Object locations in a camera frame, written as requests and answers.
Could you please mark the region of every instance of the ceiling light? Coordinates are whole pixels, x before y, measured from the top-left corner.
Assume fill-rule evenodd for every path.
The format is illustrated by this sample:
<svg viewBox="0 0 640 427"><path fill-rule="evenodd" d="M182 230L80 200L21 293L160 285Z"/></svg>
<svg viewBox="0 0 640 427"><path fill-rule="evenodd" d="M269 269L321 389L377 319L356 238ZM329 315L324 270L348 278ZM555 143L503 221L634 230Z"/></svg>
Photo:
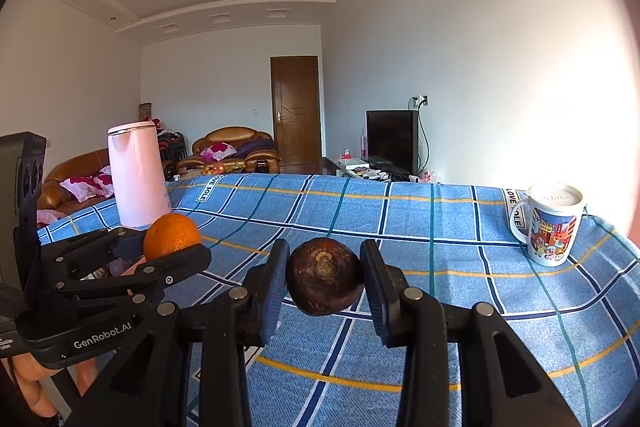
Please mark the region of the ceiling light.
<svg viewBox="0 0 640 427"><path fill-rule="evenodd" d="M170 24L165 24L164 26L158 26L158 29L163 33L173 33L173 32L180 31L180 28L175 22L172 22Z"/></svg>
<svg viewBox="0 0 640 427"><path fill-rule="evenodd" d="M222 24L225 22L231 22L231 12L227 13L216 13L214 15L207 15L214 24Z"/></svg>
<svg viewBox="0 0 640 427"><path fill-rule="evenodd" d="M267 8L267 19L286 19L291 8Z"/></svg>

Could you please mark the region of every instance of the human hand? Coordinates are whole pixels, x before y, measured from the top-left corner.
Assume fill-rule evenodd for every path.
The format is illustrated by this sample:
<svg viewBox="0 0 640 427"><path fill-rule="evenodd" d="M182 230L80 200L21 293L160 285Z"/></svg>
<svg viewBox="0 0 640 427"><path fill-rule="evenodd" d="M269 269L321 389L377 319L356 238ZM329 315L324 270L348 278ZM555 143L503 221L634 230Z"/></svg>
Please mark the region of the human hand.
<svg viewBox="0 0 640 427"><path fill-rule="evenodd" d="M52 377L60 369L46 369L42 367L31 353L24 353L13 357L15 382L31 410L43 418L54 416L58 410L49 400L49 397L42 390L39 380ZM10 375L9 363L7 359L2 359L2 363ZM98 367L95 359L84 360L76 364L78 371L78 391L84 395L89 386L94 383L98 376Z"/></svg>

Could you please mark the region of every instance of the pink floral pillow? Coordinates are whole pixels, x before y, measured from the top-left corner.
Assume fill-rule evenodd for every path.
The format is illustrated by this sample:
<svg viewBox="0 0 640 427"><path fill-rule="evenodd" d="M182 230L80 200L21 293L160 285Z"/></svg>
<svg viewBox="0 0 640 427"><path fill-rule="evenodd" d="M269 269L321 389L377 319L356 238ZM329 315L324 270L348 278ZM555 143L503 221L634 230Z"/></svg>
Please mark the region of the pink floral pillow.
<svg viewBox="0 0 640 427"><path fill-rule="evenodd" d="M219 162L223 158L227 158L228 156L233 156L236 154L236 149L229 145L228 143L220 142L214 143L211 147L205 149L200 153L202 159L206 162L216 161Z"/></svg>
<svg viewBox="0 0 640 427"><path fill-rule="evenodd" d="M78 200L78 203L83 203L96 196L110 198L113 196L111 166L107 165L95 178L69 178L61 182L60 186L65 187L66 190L71 192L76 197L76 200Z"/></svg>

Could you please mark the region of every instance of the cartoon print mug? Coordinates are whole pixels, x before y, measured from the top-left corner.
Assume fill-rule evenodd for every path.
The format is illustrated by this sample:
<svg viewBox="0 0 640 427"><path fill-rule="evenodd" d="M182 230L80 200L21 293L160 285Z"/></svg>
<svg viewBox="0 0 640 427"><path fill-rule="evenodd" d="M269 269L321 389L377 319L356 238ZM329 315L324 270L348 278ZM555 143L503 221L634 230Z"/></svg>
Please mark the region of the cartoon print mug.
<svg viewBox="0 0 640 427"><path fill-rule="evenodd" d="M582 210L586 204L577 188L563 183L541 183L526 192L527 197L516 203L509 215L511 232L527 245L532 261L542 266L559 266L566 261L580 225ZM527 234L517 229L514 216L523 205Z"/></svg>

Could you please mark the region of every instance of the leather sofa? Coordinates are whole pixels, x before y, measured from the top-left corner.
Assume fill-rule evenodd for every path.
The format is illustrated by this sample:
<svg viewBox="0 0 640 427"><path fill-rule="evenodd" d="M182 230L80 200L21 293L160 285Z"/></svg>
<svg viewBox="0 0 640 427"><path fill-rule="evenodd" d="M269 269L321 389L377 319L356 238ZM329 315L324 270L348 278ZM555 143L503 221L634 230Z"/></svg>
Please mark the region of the leather sofa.
<svg viewBox="0 0 640 427"><path fill-rule="evenodd" d="M107 165L109 165L109 150L100 149L76 156L55 166L42 182L42 193L38 198L38 209L57 210L68 216L82 208L109 199L96 196L78 203L76 197L60 185L60 182L69 178L96 176L100 169ZM170 179L175 174L175 163L170 160L163 161L162 171L164 171L164 177Z"/></svg>
<svg viewBox="0 0 640 427"><path fill-rule="evenodd" d="M200 156L200 153L210 147L212 143L225 142L237 149L249 140L260 138L272 139L270 134L256 131L250 127L231 126L211 131L207 136L193 143L193 146L191 146L193 155L187 156L187 158L178 162L178 174L184 174L190 169L203 169L207 163ZM220 163L225 165L227 171L243 169L245 172L255 172L259 160L265 161L270 173L277 174L280 172L280 156L274 148L252 151L245 158L223 158Z"/></svg>

